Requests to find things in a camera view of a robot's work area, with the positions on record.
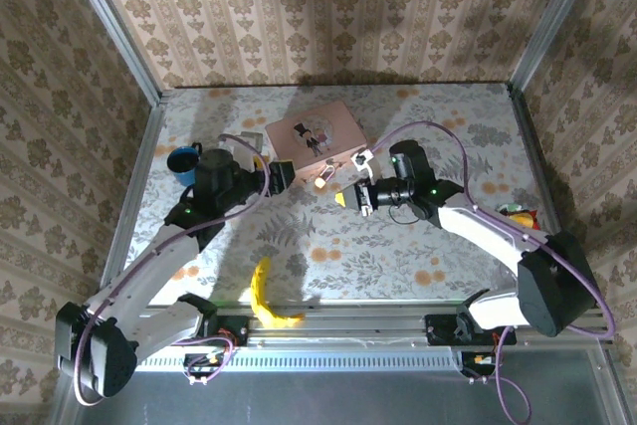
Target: banana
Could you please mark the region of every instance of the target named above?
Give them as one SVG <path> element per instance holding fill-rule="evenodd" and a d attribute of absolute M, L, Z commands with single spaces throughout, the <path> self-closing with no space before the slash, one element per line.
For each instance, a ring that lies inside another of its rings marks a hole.
<path fill-rule="evenodd" d="M 286 318 L 275 314 L 266 303 L 266 279 L 270 272 L 270 258 L 263 258 L 259 261 L 255 273 L 252 275 L 250 283 L 250 307 L 255 316 L 261 321 L 265 328 L 284 328 L 292 327 L 301 320 L 305 315 L 297 314 Z"/>

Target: pink box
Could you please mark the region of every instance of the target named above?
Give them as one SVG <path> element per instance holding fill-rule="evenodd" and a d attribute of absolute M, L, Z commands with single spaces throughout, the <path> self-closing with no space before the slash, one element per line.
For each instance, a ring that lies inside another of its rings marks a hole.
<path fill-rule="evenodd" d="M 297 178 L 311 181 L 329 162 L 336 168 L 367 147 L 367 139 L 344 102 L 317 106 L 266 126 L 280 160 L 290 159 Z"/>

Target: floral tablecloth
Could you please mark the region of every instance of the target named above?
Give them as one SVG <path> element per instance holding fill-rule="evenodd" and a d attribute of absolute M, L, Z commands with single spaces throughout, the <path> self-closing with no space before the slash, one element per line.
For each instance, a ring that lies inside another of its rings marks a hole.
<path fill-rule="evenodd" d="M 335 100 L 345 101 L 370 142 L 418 119 L 452 128 L 471 158 L 474 197 L 494 208 L 509 202 L 537 208 L 543 223 L 543 205 L 504 85 L 183 90 L 172 93 L 166 106 L 128 262 L 148 244 L 182 191 L 166 168 L 175 147 L 195 140 L 213 147 L 221 132 L 253 131 L 264 134 L 264 151 L 272 154 L 266 124 Z M 408 137 L 425 147 L 437 176 L 461 181 L 460 151 L 444 133 L 423 127 L 402 138 Z M 391 173 L 387 152 L 380 157 Z M 273 259 L 267 291 L 275 304 L 463 299 L 512 282 L 490 255 L 426 222 L 403 226 L 387 211 L 365 219 L 342 209 L 334 192 L 358 177 L 349 165 L 322 190 L 293 186 L 254 214 L 231 221 L 152 304 L 172 304 L 185 292 L 217 302 L 247 301 L 252 273 L 263 256 Z M 412 217 L 404 209 L 394 215 L 408 222 Z"/>

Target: wall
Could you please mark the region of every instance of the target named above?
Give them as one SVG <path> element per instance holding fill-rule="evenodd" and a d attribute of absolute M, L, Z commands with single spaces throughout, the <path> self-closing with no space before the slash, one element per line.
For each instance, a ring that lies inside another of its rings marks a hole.
<path fill-rule="evenodd" d="M 585 241 L 637 392 L 637 0 L 578 0 L 526 90 L 557 208 Z"/>
<path fill-rule="evenodd" d="M 148 105 L 88 0 L 0 0 L 0 423 L 40 423 L 54 318 L 94 293 Z"/>
<path fill-rule="evenodd" d="M 547 0 L 113 0 L 165 88 L 507 81 Z"/>

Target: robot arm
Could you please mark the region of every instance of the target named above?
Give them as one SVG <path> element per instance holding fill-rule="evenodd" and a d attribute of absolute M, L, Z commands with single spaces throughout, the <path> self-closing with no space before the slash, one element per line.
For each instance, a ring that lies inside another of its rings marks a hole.
<path fill-rule="evenodd" d="M 268 192 L 279 194 L 294 180 L 294 168 L 288 161 L 273 162 L 268 167 Z M 55 340 L 58 368 L 73 376 L 80 336 L 87 328 L 90 341 L 82 355 L 80 381 L 101 397 L 118 393 L 139 362 L 177 340 L 193 335 L 208 337 L 226 328 L 241 344 L 248 318 L 217 317 L 214 305 L 194 295 L 182 296 L 149 319 L 139 316 L 170 278 L 195 259 L 224 227 L 223 222 L 205 224 L 245 204 L 264 184 L 263 171 L 242 168 L 228 151 L 202 153 L 194 185 L 183 192 L 139 257 L 83 305 L 67 303 L 60 309 Z M 115 291 L 116 299 L 112 300 Z M 93 328 L 89 327 L 90 320 L 95 321 Z"/>
<path fill-rule="evenodd" d="M 471 241 L 507 266 L 518 280 L 515 288 L 481 291 L 466 301 L 458 312 L 459 332 L 474 332 L 506 325 L 530 325 L 547 336 L 555 336 L 594 306 L 594 298 L 536 243 L 547 245 L 569 261 L 594 284 L 590 267 L 577 240 L 567 232 L 549 235 L 526 229 L 520 236 L 481 215 L 463 188 L 436 179 L 424 149 L 414 140 L 394 144 L 389 153 L 395 177 L 368 178 L 336 194 L 341 206 L 368 216 L 381 207 L 406 204 L 421 220 Z M 370 160 L 362 155 L 359 170 Z M 499 215 L 501 223 L 519 229 L 513 220 Z M 529 241 L 533 236 L 536 241 Z"/>

